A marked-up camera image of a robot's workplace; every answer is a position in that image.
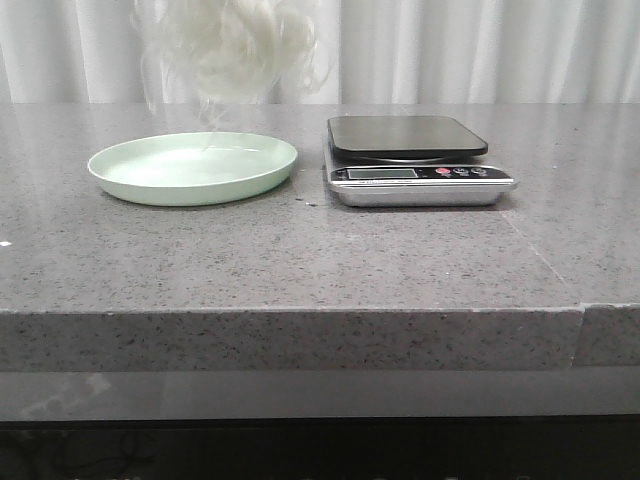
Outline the white pleated curtain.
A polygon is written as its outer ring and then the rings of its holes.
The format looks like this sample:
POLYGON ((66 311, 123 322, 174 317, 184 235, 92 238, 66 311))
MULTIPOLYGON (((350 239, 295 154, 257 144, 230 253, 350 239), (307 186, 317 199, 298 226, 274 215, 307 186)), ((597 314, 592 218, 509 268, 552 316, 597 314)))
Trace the white pleated curtain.
MULTIPOLYGON (((5 1, 7 103, 182 103, 152 54, 162 1, 5 1)), ((635 103, 635 1, 310 1, 325 83, 270 103, 635 103)))

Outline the silver digital kitchen scale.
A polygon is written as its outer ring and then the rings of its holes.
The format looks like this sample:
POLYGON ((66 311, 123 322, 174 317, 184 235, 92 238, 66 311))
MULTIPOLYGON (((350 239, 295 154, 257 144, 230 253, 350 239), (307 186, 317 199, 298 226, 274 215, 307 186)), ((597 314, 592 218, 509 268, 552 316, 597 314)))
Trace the silver digital kitchen scale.
POLYGON ((451 117, 338 116, 327 131, 327 185, 348 206, 487 206, 518 186, 478 162, 487 142, 451 117))

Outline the white vermicelli noodle bundle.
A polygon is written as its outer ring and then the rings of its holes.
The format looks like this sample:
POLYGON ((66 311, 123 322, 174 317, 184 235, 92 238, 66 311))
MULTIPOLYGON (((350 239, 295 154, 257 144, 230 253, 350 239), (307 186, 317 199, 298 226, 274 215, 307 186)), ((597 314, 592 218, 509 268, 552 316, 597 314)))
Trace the white vermicelli noodle bundle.
POLYGON ((313 7, 310 1, 156 1, 147 13, 135 2, 148 109, 156 112, 179 85, 207 132, 215 133, 234 128, 232 107, 260 103, 279 85, 317 92, 333 60, 313 7))

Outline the pale green round plate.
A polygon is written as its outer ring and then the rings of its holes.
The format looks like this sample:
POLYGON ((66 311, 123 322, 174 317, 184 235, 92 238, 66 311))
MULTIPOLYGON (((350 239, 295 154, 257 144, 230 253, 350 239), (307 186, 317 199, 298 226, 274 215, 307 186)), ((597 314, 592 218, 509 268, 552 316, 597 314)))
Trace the pale green round plate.
POLYGON ((151 206, 205 206, 250 198, 284 182, 298 152, 270 136, 236 132, 159 135, 124 142, 87 165, 108 194, 151 206))

